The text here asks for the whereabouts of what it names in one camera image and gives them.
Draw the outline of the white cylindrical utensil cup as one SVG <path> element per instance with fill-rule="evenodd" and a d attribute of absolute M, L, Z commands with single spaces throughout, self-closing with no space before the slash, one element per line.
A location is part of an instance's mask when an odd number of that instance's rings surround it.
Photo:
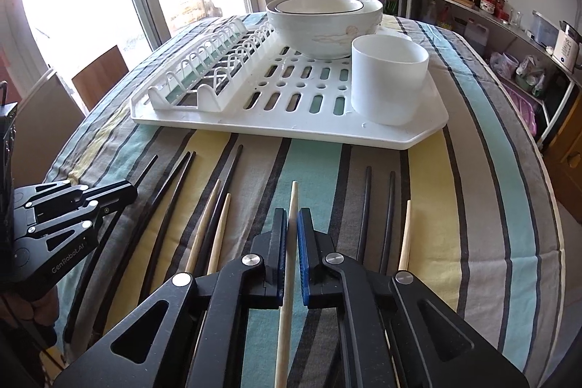
<path fill-rule="evenodd" d="M 351 104 L 361 116 L 402 126 L 420 104 L 429 54 L 394 35 L 362 35 L 351 44 Z"/>

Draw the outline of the clear plastic container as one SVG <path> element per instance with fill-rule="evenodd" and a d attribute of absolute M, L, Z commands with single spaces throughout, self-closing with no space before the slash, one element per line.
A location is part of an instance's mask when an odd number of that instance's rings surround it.
<path fill-rule="evenodd" d="M 544 48 L 553 48 L 557 42 L 558 28 L 538 11 L 532 11 L 533 40 Z"/>

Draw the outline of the white plastic dish rack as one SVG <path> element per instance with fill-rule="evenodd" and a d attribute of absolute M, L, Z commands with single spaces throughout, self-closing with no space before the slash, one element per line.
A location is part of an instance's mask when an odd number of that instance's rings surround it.
<path fill-rule="evenodd" d="M 380 125 L 350 104 L 349 59 L 315 60 L 279 39 L 267 21 L 205 32 L 170 55 L 130 98 L 147 125 L 407 150 L 441 130 L 449 114 L 432 79 L 404 125 Z"/>

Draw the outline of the wooden chopstick pair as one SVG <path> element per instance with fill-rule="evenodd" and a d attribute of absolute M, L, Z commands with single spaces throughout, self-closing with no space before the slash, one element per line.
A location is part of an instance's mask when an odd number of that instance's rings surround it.
<path fill-rule="evenodd" d="M 217 229 L 216 229 L 216 233 L 215 233 L 215 237 L 214 237 L 214 241 L 213 241 L 213 246 L 211 249 L 210 259 L 208 262 L 207 275 L 214 274 L 218 271 L 218 265 L 220 262 L 220 255 L 221 255 L 221 251 L 222 251 L 224 234 L 225 234 L 226 227 L 227 227 L 228 214 L 229 214 L 229 210 L 230 210 L 231 200 L 232 200 L 232 195 L 230 193 L 227 193 L 223 208 L 221 210 L 219 221 L 217 224 Z"/>
<path fill-rule="evenodd" d="M 216 205 L 216 201 L 218 198 L 218 193 L 221 187 L 221 180 L 218 179 L 210 193 L 210 196 L 206 202 L 206 205 L 203 209 L 201 218 L 198 222 L 198 226 L 194 235 L 194 242 L 191 245 L 190 254 L 188 255 L 187 265 L 186 265 L 186 272 L 190 275 L 194 275 L 195 265 L 200 253 L 200 249 L 204 240 L 204 236 L 208 229 L 208 225 L 210 223 L 210 219 L 213 213 L 213 210 Z"/>

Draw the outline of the white electric kettle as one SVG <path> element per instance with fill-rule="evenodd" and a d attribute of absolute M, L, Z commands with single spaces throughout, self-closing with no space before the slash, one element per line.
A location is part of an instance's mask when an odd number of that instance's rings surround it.
<path fill-rule="evenodd" d="M 580 45 L 581 34 L 567 21 L 561 21 L 553 49 L 553 60 L 570 73 L 575 68 L 580 69 L 581 65 L 577 62 Z"/>

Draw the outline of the wooden chair back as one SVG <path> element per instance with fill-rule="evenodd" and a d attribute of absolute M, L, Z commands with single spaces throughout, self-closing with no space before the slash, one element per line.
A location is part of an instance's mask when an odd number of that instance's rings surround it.
<path fill-rule="evenodd" d="M 117 45 L 83 68 L 72 78 L 73 85 L 88 110 L 128 73 L 128 67 Z"/>

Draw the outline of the metal kitchen shelf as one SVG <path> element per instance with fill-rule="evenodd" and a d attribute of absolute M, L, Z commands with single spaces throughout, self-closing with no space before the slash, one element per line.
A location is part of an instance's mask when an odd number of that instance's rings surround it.
<path fill-rule="evenodd" d="M 482 25 L 488 29 L 489 35 L 485 45 L 483 56 L 487 57 L 491 52 L 511 54 L 521 60 L 527 55 L 536 56 L 546 71 L 546 91 L 540 96 L 521 88 L 516 81 L 504 79 L 502 82 L 507 87 L 528 96 L 539 107 L 543 114 L 539 117 L 538 133 L 536 136 L 538 146 L 543 147 L 550 143 L 550 137 L 557 133 L 559 120 L 566 111 L 570 99 L 576 96 L 574 75 L 568 72 L 560 64 L 553 60 L 553 56 L 546 49 L 529 38 L 520 28 L 515 28 L 507 21 L 501 21 L 495 16 L 477 8 L 467 9 L 442 0 L 398 0 L 395 12 L 408 19 L 419 20 L 422 12 L 429 2 L 435 2 L 438 9 L 446 6 L 450 8 L 453 19 L 461 19 L 466 23 Z"/>

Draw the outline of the black chopstick pair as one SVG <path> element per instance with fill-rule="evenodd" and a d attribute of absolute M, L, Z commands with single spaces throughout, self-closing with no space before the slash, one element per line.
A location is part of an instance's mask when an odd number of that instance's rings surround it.
<path fill-rule="evenodd" d="M 371 202 L 371 186 L 372 186 L 372 169 L 366 167 L 364 176 L 364 195 L 362 205 L 362 217 L 359 231 L 359 240 L 357 245 L 356 260 L 362 263 L 365 258 L 365 249 L 367 243 L 370 202 Z"/>
<path fill-rule="evenodd" d="M 388 260 L 390 260 L 392 244 L 392 223 L 395 215 L 395 172 L 392 171 L 388 177 L 388 207 L 386 215 L 386 225 L 383 240 L 383 249 L 379 272 L 386 275 L 388 271 Z"/>

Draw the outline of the small inner white bowl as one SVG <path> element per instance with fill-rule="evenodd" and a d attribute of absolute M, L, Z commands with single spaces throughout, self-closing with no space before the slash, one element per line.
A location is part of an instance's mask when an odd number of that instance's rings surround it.
<path fill-rule="evenodd" d="M 359 0 L 286 0 L 275 10 L 284 14 L 330 15 L 357 12 L 363 7 Z"/>

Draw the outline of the large white ceramic bowl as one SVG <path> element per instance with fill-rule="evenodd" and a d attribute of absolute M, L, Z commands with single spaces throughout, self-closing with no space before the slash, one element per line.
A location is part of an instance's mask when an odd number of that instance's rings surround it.
<path fill-rule="evenodd" d="M 351 43 L 361 35 L 376 32 L 383 18 L 379 0 L 359 0 L 364 7 L 357 11 L 330 15 L 298 15 L 277 12 L 273 0 L 266 6 L 269 24 L 279 40 L 302 55 L 317 60 L 335 60 L 351 54 Z"/>

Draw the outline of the red label jar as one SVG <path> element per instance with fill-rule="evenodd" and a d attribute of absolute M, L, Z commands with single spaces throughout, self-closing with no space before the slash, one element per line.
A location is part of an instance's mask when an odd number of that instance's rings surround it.
<path fill-rule="evenodd" d="M 496 0 L 479 0 L 479 8 L 489 15 L 493 15 L 496 9 Z"/>

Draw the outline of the striped tablecloth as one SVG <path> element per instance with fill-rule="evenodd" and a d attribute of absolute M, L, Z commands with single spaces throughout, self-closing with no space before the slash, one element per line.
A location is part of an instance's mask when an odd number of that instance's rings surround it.
<path fill-rule="evenodd" d="M 449 113 L 447 126 L 411 149 L 391 150 L 247 136 L 135 123 L 129 99 L 164 60 L 214 27 L 186 28 L 127 74 L 89 113 L 54 160 L 50 181 L 98 186 L 132 180 L 158 155 L 101 252 L 70 338 L 57 346 L 77 359 L 89 345 L 109 281 L 139 217 L 182 155 L 196 152 L 167 232 L 157 283 L 182 270 L 215 182 L 243 145 L 230 186 L 232 204 L 220 260 L 227 263 L 268 231 L 273 211 L 299 203 L 338 251 L 353 255 L 359 237 L 366 167 L 372 169 L 367 268 L 379 267 L 395 172 L 395 215 L 388 265 L 399 261 L 411 201 L 408 268 L 539 386 L 550 369 L 563 313 L 565 252 L 557 201 L 543 159 L 517 110 L 485 63 L 455 33 L 386 18 L 422 45 Z"/>

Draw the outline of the pink plastic storage box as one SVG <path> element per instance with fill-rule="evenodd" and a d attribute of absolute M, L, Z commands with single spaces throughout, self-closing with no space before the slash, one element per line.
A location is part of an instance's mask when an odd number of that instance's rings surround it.
<path fill-rule="evenodd" d="M 514 89 L 511 89 L 507 86 L 505 86 L 504 89 L 506 89 L 510 99 L 512 99 L 512 102 L 515 104 L 518 113 L 526 123 L 531 135 L 536 137 L 538 126 L 536 122 L 534 106 L 532 106 L 529 100 L 525 99 L 524 96 L 521 96 L 518 92 L 515 92 Z"/>

